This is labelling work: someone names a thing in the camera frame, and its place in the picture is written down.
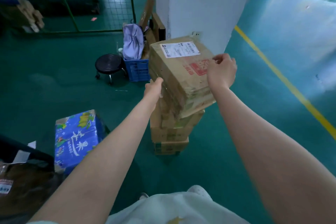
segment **human arm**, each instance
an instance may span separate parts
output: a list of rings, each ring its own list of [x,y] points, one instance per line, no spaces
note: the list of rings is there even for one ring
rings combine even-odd
[[[71,172],[30,221],[105,223],[161,93],[146,84],[143,99]]]
[[[236,61],[217,55],[208,82],[244,166],[276,223],[334,223],[336,178],[230,89]]]

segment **black stool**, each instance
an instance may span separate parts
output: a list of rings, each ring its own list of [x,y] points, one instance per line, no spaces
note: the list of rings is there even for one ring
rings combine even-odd
[[[100,56],[95,63],[95,67],[97,70],[96,78],[99,79],[100,74],[107,74],[110,78],[110,84],[113,84],[112,74],[123,70],[125,75],[127,75],[125,71],[125,63],[123,59],[116,54],[105,54]]]

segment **green epoxy floor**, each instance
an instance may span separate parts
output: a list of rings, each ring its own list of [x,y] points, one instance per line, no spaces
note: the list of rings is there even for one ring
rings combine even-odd
[[[137,18],[145,0],[134,0]],[[250,0],[238,26],[336,126],[335,4],[323,0]],[[95,79],[97,57],[122,35],[0,38],[2,134],[53,154],[56,119],[97,109],[115,128],[141,99],[145,82],[118,74],[115,86]],[[336,142],[268,66],[233,31],[226,48],[237,59],[232,90],[252,110],[293,137],[336,174]],[[242,165],[216,104],[208,107],[180,156],[155,156],[149,127],[113,212],[149,195],[203,186],[214,201],[250,223],[272,223]]]

